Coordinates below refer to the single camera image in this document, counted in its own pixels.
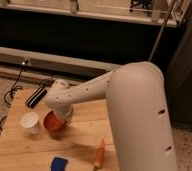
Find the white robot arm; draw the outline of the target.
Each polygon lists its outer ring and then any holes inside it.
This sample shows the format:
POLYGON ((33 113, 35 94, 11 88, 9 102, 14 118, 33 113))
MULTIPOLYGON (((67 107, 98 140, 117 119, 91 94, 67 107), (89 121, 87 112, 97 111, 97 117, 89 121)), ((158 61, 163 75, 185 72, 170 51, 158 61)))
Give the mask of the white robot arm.
POLYGON ((67 120, 74 104, 102 98, 120 171, 178 171, 164 76, 155 64, 129 63, 75 87, 57 80, 45 104, 67 120))

